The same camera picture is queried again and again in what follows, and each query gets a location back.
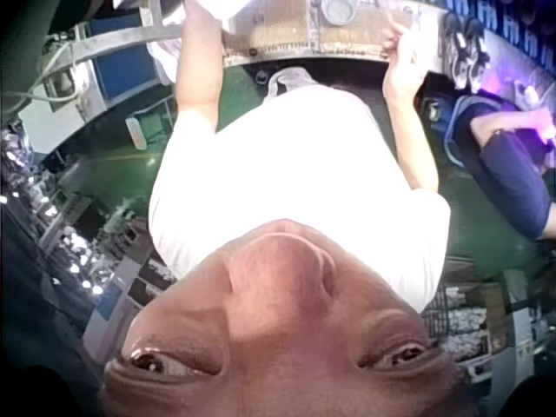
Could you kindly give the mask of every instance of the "blue panel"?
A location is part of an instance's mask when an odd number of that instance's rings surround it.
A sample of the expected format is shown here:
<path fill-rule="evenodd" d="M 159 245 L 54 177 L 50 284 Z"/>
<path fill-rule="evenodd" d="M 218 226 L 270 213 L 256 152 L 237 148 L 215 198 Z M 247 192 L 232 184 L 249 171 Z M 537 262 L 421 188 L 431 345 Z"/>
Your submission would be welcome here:
<path fill-rule="evenodd" d="M 114 282 L 110 283 L 104 290 L 103 298 L 96 306 L 96 311 L 98 311 L 104 320 L 110 320 L 110 316 L 121 295 L 122 290 Z"/>
<path fill-rule="evenodd" d="M 91 20 L 89 22 L 92 36 L 139 26 L 141 26 L 139 15 Z M 94 62 L 96 76 L 103 88 L 104 97 L 108 100 L 156 79 L 155 66 L 145 45 L 100 56 Z"/>

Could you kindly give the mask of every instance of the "person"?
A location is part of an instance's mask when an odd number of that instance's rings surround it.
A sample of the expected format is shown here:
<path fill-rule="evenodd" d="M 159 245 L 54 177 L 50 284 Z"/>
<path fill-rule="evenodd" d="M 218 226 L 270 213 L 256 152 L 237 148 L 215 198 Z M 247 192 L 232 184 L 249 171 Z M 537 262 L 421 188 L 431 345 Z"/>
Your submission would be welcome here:
<path fill-rule="evenodd" d="M 412 37 L 394 26 L 386 45 L 397 164 L 369 109 L 320 85 L 216 134 L 221 25 L 186 7 L 179 116 L 149 209 L 180 280 L 107 366 L 107 414 L 462 415 L 456 366 L 419 316 L 450 210 L 413 107 Z"/>
<path fill-rule="evenodd" d="M 547 108 L 500 111 L 491 103 L 469 105 L 454 125 L 467 170 L 494 207 L 532 241 L 556 239 L 556 204 L 543 180 L 555 168 L 553 130 Z"/>

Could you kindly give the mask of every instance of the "hand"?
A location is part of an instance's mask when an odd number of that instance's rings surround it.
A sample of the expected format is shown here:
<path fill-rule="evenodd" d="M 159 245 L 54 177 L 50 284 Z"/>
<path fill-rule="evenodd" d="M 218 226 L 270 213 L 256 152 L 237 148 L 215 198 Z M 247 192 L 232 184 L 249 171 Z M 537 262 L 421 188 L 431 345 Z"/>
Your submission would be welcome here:
<path fill-rule="evenodd" d="M 388 106 L 413 106 L 415 95 L 425 80 L 427 72 L 420 68 L 410 31 L 390 20 L 388 39 L 383 44 L 389 58 L 382 93 Z"/>
<path fill-rule="evenodd" d="M 533 118 L 533 126 L 544 143 L 556 136 L 553 115 L 547 107 L 533 110 L 531 117 Z"/>

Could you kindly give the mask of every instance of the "metal beam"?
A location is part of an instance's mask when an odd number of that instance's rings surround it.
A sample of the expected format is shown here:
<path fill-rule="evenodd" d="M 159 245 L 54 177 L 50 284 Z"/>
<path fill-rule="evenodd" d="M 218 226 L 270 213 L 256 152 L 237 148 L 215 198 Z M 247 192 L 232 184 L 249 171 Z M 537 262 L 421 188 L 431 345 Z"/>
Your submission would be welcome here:
<path fill-rule="evenodd" d="M 52 76 L 59 71 L 70 68 L 75 63 L 83 63 L 89 59 L 95 59 L 99 56 L 108 55 L 118 50 L 124 50 L 133 46 L 145 43 L 163 41 L 167 39 L 176 39 L 182 34 L 182 26 L 179 24 L 171 24 L 168 26 L 144 26 L 141 28 L 130 28 L 116 30 L 114 32 L 103 33 L 74 42 L 67 48 L 62 55 L 56 60 L 45 77 Z M 44 61 L 48 62 L 50 56 L 45 57 Z"/>

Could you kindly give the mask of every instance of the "white lettering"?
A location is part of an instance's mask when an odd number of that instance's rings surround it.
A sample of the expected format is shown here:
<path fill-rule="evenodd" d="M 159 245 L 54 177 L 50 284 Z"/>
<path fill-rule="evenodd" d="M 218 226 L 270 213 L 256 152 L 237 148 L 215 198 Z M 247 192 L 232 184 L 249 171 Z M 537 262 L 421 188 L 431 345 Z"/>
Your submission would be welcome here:
<path fill-rule="evenodd" d="M 540 52 L 540 64 L 545 70 L 551 74 L 554 72 L 554 50 L 548 46 L 547 43 L 542 45 L 542 51 Z"/>
<path fill-rule="evenodd" d="M 469 15 L 469 1 L 468 0 L 447 0 L 447 5 L 451 10 L 455 10 L 458 15 Z"/>
<path fill-rule="evenodd" d="M 504 38 L 513 45 L 520 44 L 520 25 L 512 16 L 504 13 Z"/>
<path fill-rule="evenodd" d="M 539 40 L 529 29 L 525 29 L 525 52 L 533 59 L 539 54 Z"/>
<path fill-rule="evenodd" d="M 477 17 L 486 29 L 498 29 L 498 15 L 496 13 L 495 0 L 477 0 Z"/>

